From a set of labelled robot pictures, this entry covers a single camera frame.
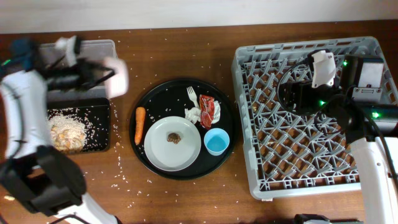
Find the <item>white bowl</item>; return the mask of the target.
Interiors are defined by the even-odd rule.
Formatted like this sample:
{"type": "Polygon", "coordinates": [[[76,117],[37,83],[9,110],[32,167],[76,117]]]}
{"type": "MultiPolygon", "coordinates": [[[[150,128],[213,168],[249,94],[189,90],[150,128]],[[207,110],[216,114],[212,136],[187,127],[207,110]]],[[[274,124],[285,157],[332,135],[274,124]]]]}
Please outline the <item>white bowl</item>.
{"type": "Polygon", "coordinates": [[[104,82],[106,97],[112,99],[123,96],[129,88],[129,74],[124,60],[106,57],[104,66],[112,68],[115,74],[104,82]]]}

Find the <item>rice and nuts pile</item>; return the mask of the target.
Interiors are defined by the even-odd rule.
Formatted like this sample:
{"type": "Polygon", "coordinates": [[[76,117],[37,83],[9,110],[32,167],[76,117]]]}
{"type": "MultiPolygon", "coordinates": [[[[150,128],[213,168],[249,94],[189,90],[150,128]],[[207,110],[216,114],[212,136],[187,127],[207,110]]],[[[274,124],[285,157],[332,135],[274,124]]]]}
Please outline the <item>rice and nuts pile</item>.
{"type": "Polygon", "coordinates": [[[81,152],[88,143],[86,113],[79,108],[49,109],[48,126],[53,145],[64,153],[81,152]]]}

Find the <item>orange carrot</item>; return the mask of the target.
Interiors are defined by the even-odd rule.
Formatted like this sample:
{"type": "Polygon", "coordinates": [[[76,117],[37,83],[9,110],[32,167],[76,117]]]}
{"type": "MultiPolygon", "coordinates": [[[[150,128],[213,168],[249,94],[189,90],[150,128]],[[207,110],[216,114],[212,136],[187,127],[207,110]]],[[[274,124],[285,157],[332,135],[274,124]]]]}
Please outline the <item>orange carrot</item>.
{"type": "Polygon", "coordinates": [[[135,145],[140,144],[143,131],[144,131],[144,123],[146,118],[146,109],[144,107],[136,108],[136,131],[134,136],[135,145]]]}

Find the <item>red snack wrapper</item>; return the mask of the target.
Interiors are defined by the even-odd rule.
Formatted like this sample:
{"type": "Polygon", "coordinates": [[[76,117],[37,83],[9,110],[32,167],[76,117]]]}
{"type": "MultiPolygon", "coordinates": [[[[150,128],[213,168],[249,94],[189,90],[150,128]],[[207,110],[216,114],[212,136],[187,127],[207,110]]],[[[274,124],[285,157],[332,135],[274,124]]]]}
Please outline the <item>red snack wrapper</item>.
{"type": "Polygon", "coordinates": [[[212,96],[200,95],[200,124],[210,129],[221,118],[221,106],[212,96]]]}

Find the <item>light blue cup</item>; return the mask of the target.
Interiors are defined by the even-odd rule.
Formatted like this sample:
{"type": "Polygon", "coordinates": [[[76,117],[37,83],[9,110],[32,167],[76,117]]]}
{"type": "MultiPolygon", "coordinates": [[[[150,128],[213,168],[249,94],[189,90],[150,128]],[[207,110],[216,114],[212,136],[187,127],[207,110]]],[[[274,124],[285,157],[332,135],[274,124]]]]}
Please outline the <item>light blue cup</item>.
{"type": "Polygon", "coordinates": [[[203,142],[212,156],[220,156],[230,144],[228,133],[221,128],[213,128],[206,132],[203,142]]]}

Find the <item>white plastic fork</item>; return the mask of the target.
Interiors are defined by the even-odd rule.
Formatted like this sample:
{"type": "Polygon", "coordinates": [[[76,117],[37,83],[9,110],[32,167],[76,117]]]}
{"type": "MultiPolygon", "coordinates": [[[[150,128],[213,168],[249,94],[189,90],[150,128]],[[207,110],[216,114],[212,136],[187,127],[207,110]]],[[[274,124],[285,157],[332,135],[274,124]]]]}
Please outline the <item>white plastic fork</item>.
{"type": "Polygon", "coordinates": [[[199,104],[197,102],[197,94],[195,93],[195,90],[193,89],[192,86],[187,88],[187,93],[188,93],[189,99],[193,102],[195,107],[200,109],[200,106],[199,106],[199,104]]]}

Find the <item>brown food lump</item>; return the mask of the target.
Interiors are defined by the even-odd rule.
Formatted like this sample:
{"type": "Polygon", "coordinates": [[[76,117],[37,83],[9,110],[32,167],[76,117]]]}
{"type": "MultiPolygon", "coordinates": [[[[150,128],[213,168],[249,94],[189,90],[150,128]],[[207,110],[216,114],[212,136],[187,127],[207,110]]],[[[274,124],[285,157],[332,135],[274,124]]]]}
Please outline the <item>brown food lump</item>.
{"type": "Polygon", "coordinates": [[[174,144],[178,144],[178,143],[181,141],[181,137],[180,137],[180,135],[177,134],[177,133],[170,133],[170,134],[167,136],[167,141],[168,141],[168,142],[172,142],[172,143],[174,143],[174,144]]]}

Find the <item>white napkin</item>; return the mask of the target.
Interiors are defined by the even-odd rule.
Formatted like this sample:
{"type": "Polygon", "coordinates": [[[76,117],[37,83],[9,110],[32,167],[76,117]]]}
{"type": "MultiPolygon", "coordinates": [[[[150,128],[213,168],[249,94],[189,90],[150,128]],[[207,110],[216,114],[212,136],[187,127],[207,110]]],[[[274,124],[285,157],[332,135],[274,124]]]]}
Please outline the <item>white napkin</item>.
{"type": "Polygon", "coordinates": [[[201,121],[201,109],[199,108],[192,108],[190,110],[185,108],[185,119],[189,120],[191,123],[196,124],[197,122],[201,121]]]}

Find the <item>grey round plate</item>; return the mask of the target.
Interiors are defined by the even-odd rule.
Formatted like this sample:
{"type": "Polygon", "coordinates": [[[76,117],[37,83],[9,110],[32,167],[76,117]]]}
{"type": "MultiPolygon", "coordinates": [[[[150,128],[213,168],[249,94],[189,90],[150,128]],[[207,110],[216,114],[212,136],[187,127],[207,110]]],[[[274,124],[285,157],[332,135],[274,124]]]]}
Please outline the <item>grey round plate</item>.
{"type": "Polygon", "coordinates": [[[201,151],[201,136],[197,127],[179,116],[169,116],[156,121],[144,138],[144,152],[156,168],[176,172],[189,167],[201,151]],[[170,133],[181,137],[178,144],[167,141],[170,133]]]}

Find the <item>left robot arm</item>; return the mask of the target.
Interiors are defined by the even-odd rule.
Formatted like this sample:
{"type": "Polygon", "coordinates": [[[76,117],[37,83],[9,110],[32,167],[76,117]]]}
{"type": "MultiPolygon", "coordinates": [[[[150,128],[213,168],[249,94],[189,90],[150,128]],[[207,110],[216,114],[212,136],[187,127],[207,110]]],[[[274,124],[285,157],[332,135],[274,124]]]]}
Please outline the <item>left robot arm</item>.
{"type": "Polygon", "coordinates": [[[87,192],[79,166],[58,151],[47,124],[49,91],[87,91],[100,84],[108,98],[128,89],[125,61],[106,57],[95,62],[80,57],[81,39],[60,38],[65,68],[46,65],[39,46],[19,39],[11,58],[1,64],[1,98],[7,124],[1,185],[30,213],[43,213],[69,223],[117,223],[87,192]]]}

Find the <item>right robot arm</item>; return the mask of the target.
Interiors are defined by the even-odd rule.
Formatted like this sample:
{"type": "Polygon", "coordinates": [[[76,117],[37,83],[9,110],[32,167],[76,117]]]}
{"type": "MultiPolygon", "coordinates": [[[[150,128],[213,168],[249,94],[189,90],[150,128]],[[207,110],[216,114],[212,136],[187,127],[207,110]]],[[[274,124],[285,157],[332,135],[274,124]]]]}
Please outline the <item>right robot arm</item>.
{"type": "Polygon", "coordinates": [[[381,103],[383,59],[347,54],[339,80],[332,53],[320,50],[303,64],[312,79],[280,81],[280,104],[296,115],[336,119],[359,172],[365,222],[397,223],[397,106],[381,103]]]}

